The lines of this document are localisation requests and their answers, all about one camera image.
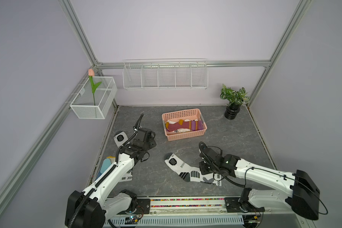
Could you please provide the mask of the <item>magenta striped sock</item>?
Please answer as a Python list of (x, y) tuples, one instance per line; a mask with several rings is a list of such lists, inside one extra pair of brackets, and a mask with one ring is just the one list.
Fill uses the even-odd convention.
[(171, 132), (180, 128), (191, 129), (192, 132), (205, 129), (204, 123), (198, 120), (189, 120), (189, 121), (179, 120), (178, 122), (167, 121), (165, 123), (165, 127), (168, 132)]

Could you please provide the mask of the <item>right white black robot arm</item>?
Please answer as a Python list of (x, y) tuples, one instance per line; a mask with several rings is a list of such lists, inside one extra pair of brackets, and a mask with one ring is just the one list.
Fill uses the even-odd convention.
[(233, 178), (254, 181), (272, 188), (283, 194), (283, 203), (290, 206), (295, 214), (309, 220), (319, 219), (320, 190), (308, 173), (301, 170), (295, 173), (283, 172), (262, 167), (235, 155), (217, 153), (203, 142), (199, 143), (199, 156), (202, 158), (199, 169), (203, 175), (211, 174), (218, 180), (226, 180), (243, 188), (240, 206), (255, 207), (256, 202), (252, 200), (252, 189), (245, 183), (236, 183)]

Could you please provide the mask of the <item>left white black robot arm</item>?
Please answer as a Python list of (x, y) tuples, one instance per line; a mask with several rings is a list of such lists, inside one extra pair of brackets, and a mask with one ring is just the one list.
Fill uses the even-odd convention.
[(121, 212), (135, 212), (138, 207), (135, 193), (123, 190), (111, 199), (108, 196), (123, 176), (138, 162), (143, 162), (144, 156), (155, 146), (155, 132), (148, 128), (136, 130), (130, 139), (118, 147), (115, 161), (94, 183), (69, 196), (65, 226), (101, 228), (107, 220)]

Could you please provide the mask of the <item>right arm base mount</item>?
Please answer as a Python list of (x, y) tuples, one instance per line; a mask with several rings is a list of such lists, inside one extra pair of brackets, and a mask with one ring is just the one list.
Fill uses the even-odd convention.
[(249, 202), (249, 193), (252, 188), (244, 188), (240, 197), (225, 197), (225, 204), (228, 213), (265, 212), (265, 208), (257, 208)]

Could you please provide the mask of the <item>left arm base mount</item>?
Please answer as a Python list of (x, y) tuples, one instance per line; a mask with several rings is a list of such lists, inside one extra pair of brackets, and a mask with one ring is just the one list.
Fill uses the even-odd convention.
[(112, 209), (116, 215), (149, 214), (151, 208), (150, 198), (139, 198), (130, 190), (122, 190), (112, 198)]

